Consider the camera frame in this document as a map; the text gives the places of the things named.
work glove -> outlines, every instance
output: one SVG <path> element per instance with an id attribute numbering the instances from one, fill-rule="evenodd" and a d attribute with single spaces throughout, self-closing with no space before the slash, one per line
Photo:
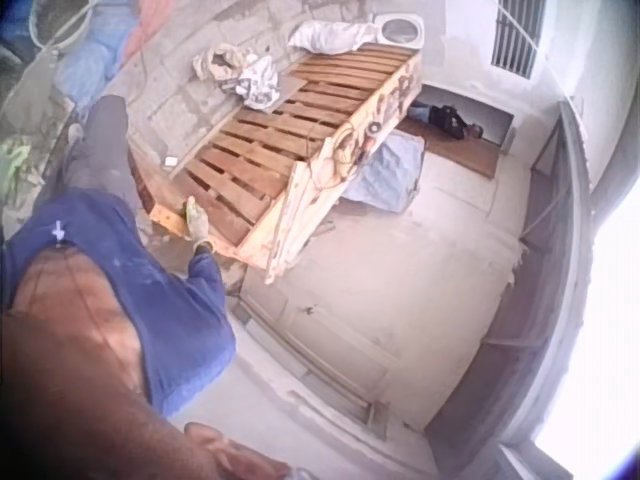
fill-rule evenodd
<path id="1" fill-rule="evenodd" d="M 213 251 L 213 245 L 209 241 L 209 217 L 207 212 L 196 203 L 191 196 L 187 199 L 187 227 L 189 228 L 189 236 L 193 242 L 193 251 L 200 245 L 205 245 L 209 250 Z"/>

concrete block wall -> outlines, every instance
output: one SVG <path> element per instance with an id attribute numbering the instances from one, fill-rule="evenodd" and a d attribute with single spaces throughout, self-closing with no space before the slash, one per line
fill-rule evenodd
<path id="1" fill-rule="evenodd" d="M 181 158 L 240 100 L 197 79 L 192 58 L 227 42 L 270 54 L 279 70 L 305 52 L 287 41 L 305 20 L 364 21 L 365 0 L 176 0 L 169 22 L 145 42 L 105 93 L 127 100 L 129 131 L 160 163 Z"/>

bright light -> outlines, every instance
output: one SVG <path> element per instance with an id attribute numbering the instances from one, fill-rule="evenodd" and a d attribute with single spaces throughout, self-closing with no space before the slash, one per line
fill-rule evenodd
<path id="1" fill-rule="evenodd" d="M 536 445 L 577 480 L 640 443 L 640 182 L 597 234 L 584 326 Z"/>

metal bars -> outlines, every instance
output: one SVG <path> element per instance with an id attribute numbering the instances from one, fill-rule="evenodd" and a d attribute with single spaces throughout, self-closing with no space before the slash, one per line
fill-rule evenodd
<path id="1" fill-rule="evenodd" d="M 540 40 L 545 0 L 500 0 L 500 5 L 535 42 Z M 536 59 L 536 50 L 516 25 L 498 11 L 496 38 L 491 63 L 524 78 L 530 78 Z"/>

wall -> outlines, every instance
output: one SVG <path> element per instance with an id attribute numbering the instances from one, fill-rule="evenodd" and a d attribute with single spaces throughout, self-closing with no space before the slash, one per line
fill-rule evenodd
<path id="1" fill-rule="evenodd" d="M 640 3 L 602 2 L 575 95 L 584 100 L 585 153 L 592 185 L 613 155 L 631 107 L 640 65 Z"/>
<path id="2" fill-rule="evenodd" d="M 423 81 L 514 115 L 511 153 L 531 165 L 558 118 L 562 90 L 584 99 L 592 182 L 608 162 L 638 76 L 633 0 L 547 0 L 531 80 L 491 66 L 497 1 L 371 0 L 374 13 L 415 12 L 425 21 Z"/>

